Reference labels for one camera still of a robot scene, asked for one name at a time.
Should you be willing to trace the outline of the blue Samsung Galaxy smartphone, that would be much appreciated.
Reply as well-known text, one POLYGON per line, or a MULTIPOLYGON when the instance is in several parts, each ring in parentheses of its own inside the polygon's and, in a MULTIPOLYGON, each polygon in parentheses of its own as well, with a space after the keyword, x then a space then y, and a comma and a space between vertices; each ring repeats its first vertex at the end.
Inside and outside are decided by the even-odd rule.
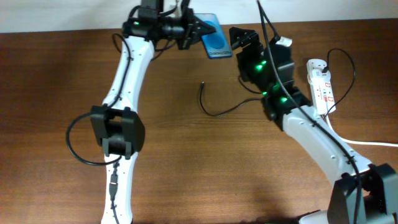
POLYGON ((199 19, 213 26, 216 32, 201 37, 209 59, 230 58, 233 53, 221 24, 215 14, 195 14, 199 19))

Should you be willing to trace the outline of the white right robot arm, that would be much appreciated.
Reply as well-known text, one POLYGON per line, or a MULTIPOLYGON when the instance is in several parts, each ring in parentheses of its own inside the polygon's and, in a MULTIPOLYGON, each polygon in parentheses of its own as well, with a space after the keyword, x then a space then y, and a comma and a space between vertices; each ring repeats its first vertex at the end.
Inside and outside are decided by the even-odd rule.
POLYGON ((229 29, 232 49, 245 82, 262 91, 267 118, 297 141, 333 186, 327 210, 297 217, 296 223, 397 223, 397 172, 374 165, 342 141, 317 115, 312 102, 294 85, 291 50, 264 47, 256 31, 229 29))

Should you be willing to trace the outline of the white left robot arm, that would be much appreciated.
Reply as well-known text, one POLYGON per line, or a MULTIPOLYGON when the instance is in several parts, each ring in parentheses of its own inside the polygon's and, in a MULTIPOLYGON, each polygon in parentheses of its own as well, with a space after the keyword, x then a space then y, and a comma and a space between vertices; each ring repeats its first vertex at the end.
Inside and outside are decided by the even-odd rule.
POLYGON ((142 1, 122 26, 118 69, 106 98, 93 106, 90 120, 104 154, 106 198, 102 223, 132 223, 134 164, 143 148, 146 129, 138 115, 138 102, 146 70, 160 40, 175 41, 187 50, 216 29, 199 19, 188 1, 164 11, 163 1, 142 1))

